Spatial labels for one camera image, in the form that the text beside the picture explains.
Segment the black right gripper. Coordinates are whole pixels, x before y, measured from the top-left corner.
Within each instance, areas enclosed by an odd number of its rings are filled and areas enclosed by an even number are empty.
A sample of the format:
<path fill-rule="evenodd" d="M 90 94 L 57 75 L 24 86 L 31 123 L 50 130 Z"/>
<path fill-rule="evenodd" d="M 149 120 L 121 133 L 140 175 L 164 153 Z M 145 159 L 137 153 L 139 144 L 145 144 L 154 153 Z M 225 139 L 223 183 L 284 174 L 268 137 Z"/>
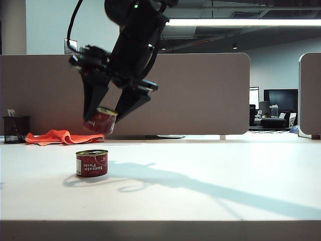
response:
<path fill-rule="evenodd" d="M 112 52 L 85 45 L 69 63 L 82 78 L 85 121 L 96 112 L 110 82 L 122 89 L 115 109 L 116 122 L 150 101 L 148 91 L 140 88 L 140 45 L 115 45 Z"/>

